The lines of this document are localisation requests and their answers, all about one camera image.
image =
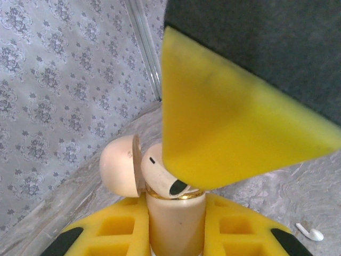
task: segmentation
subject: yellow foam block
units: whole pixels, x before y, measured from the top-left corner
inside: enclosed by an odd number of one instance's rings
[[[151,256],[145,194],[85,217],[62,233],[78,227],[84,230],[64,256]],[[249,208],[206,195],[203,256],[287,256],[272,229],[290,233],[287,227]]]
[[[65,256],[151,256],[145,194],[125,198],[69,225],[84,230]]]
[[[204,256],[288,256],[271,229],[290,230],[261,214],[208,194]]]
[[[333,153],[341,130],[258,77],[165,30],[163,160],[211,190]]]

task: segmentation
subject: white earbud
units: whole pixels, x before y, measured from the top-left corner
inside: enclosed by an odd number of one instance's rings
[[[190,189],[190,186],[171,175],[162,162],[162,144],[151,146],[144,154],[141,170],[146,183],[164,198],[178,198]]]
[[[314,228],[308,232],[300,223],[296,223],[296,227],[302,232],[303,235],[312,241],[319,242],[323,240],[323,234]]]

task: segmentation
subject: black foam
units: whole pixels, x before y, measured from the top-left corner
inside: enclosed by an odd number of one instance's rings
[[[278,228],[271,229],[271,233],[289,256],[313,256],[294,235]]]
[[[40,256],[64,256],[82,232],[83,228],[73,228],[61,233]]]
[[[340,0],[168,0],[165,26],[341,125]]]

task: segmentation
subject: gray marble surface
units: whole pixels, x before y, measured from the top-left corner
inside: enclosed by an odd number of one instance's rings
[[[151,105],[119,135],[138,133],[143,151],[160,142],[160,107]],[[67,224],[121,199],[101,183],[100,152],[2,237],[0,255],[39,255]],[[341,256],[341,152],[213,192],[288,226],[313,255]],[[296,222],[320,230],[324,240],[309,241]]]

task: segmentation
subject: wall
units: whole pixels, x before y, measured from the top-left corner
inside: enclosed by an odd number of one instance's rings
[[[0,0],[0,235],[155,99],[124,0]]]
[[[145,16],[147,18],[148,27],[151,32],[151,38],[155,46],[155,50],[161,61],[162,39],[164,37],[164,15],[167,1],[166,0],[141,0]]]

